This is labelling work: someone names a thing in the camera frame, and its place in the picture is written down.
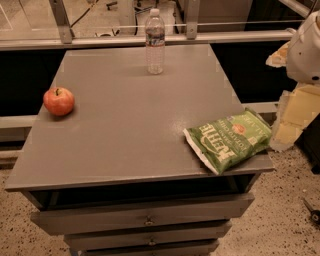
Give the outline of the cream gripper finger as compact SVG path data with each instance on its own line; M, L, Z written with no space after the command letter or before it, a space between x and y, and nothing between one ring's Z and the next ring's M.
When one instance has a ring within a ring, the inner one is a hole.
M265 64L270 67L280 68L287 64L287 52L289 43L283 44L277 51L269 55Z
M294 145L303 130L320 114L320 86L298 83L292 91L280 96L276 120L272 125L270 147L286 151Z

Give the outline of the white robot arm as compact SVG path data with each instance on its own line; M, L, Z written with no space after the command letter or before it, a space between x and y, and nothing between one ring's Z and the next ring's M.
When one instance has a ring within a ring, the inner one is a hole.
M282 93L272 125L270 147L281 152L292 147L320 114L320 11L310 14L266 64L285 67L287 76L297 82L292 92Z

